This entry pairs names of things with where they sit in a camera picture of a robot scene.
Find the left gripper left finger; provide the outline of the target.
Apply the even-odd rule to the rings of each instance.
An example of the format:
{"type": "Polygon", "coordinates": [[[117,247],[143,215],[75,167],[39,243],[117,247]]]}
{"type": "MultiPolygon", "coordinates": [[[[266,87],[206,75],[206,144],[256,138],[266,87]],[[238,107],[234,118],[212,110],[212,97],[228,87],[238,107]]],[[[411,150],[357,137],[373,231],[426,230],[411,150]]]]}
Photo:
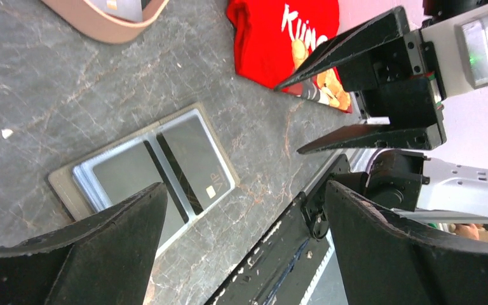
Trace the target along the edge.
{"type": "Polygon", "coordinates": [[[142,304],[167,203],[157,182],[62,229],[0,247],[0,304],[142,304]]]}

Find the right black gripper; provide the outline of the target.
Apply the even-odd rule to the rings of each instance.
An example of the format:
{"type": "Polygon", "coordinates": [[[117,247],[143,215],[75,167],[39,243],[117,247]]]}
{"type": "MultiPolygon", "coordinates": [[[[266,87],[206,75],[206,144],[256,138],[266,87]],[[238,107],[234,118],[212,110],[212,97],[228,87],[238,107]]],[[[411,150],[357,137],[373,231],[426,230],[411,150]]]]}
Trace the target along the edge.
{"type": "Polygon", "coordinates": [[[320,44],[275,86],[280,91],[339,66],[341,83],[354,93],[359,108],[369,118],[389,120],[386,125],[344,126],[298,148],[299,154],[373,148],[430,151],[446,142],[434,49],[420,30],[409,31],[405,8],[396,6],[320,44]]]}

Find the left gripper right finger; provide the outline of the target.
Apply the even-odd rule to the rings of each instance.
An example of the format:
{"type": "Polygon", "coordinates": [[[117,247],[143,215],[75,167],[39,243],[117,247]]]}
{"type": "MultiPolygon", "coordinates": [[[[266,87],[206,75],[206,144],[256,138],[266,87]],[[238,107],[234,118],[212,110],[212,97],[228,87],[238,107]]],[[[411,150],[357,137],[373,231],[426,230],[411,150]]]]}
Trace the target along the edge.
{"type": "Polygon", "coordinates": [[[350,304],[488,304],[488,243],[408,219],[334,180],[325,213],[350,304]]]}

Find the grey card holder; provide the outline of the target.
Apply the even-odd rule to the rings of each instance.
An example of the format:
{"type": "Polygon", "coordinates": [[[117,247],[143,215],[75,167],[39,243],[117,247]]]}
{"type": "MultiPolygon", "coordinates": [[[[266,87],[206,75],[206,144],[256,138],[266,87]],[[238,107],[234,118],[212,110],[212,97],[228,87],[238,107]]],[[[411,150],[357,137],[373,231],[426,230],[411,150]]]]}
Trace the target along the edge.
{"type": "Polygon", "coordinates": [[[74,220],[164,183],[168,203],[158,247],[163,253],[240,178],[197,102],[64,165],[48,182],[74,220]]]}

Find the pink oval tray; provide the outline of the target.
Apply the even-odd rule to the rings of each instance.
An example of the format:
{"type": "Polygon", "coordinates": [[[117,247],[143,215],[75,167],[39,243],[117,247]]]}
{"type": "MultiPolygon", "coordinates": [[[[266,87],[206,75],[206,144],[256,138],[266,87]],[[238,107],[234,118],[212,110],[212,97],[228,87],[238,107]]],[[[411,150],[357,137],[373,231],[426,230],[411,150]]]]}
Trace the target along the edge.
{"type": "Polygon", "coordinates": [[[148,1],[142,8],[139,22],[108,13],[94,1],[44,1],[43,3],[80,33],[99,42],[123,44],[133,41],[148,29],[168,1],[148,1]]]}

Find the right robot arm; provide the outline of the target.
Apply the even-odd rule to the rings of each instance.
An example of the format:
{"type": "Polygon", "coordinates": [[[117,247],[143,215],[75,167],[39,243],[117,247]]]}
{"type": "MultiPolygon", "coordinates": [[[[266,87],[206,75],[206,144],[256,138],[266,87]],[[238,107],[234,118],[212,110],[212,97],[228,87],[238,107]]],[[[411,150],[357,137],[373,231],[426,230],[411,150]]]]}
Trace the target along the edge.
{"type": "Polygon", "coordinates": [[[488,87],[488,1],[424,1],[426,20],[411,30],[394,7],[329,39],[276,85],[326,87],[335,69],[366,118],[299,149],[376,149],[371,168],[356,173],[368,199],[429,223],[488,226],[488,170],[426,156],[444,144],[444,102],[488,87]]]}

